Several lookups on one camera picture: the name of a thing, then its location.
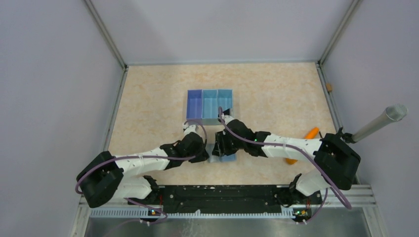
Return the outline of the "black credit card stack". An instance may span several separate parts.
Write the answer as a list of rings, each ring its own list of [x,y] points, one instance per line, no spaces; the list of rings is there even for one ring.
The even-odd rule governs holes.
[[[218,107],[219,117],[223,118],[224,116],[232,116],[232,109],[231,108],[222,108],[221,106]]]

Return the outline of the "blue three-compartment box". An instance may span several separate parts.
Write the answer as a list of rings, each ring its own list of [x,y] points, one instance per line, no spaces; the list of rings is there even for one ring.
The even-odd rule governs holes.
[[[193,89],[187,91],[186,119],[198,120],[203,125],[220,125],[218,107],[233,109],[232,89]]]

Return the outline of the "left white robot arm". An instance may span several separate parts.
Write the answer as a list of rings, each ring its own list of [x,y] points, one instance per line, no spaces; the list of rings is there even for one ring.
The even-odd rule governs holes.
[[[76,177],[76,192],[84,196],[91,208],[125,198],[153,204],[159,196],[158,185],[147,172],[176,168],[186,161],[203,162],[208,158],[206,143],[195,132],[148,152],[113,156],[104,151]]]

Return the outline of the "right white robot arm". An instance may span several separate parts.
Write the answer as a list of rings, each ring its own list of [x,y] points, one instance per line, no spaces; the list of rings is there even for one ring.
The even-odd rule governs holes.
[[[218,156],[243,150],[253,157],[290,158],[312,163],[315,168],[298,175],[291,185],[290,198],[295,203],[304,203],[310,195],[326,188],[350,190],[361,161],[338,134],[327,133],[317,139],[289,138],[266,131],[253,132],[234,118],[215,134],[215,144],[214,153]]]

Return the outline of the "beige card holder wallet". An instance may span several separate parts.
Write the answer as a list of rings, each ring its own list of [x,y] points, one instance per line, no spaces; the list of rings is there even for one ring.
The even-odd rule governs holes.
[[[232,155],[224,155],[222,157],[213,156],[212,151],[214,148],[214,144],[207,144],[206,151],[209,155],[209,158],[207,159],[208,163],[218,163],[218,162],[235,162],[237,160],[237,157],[235,154]]]

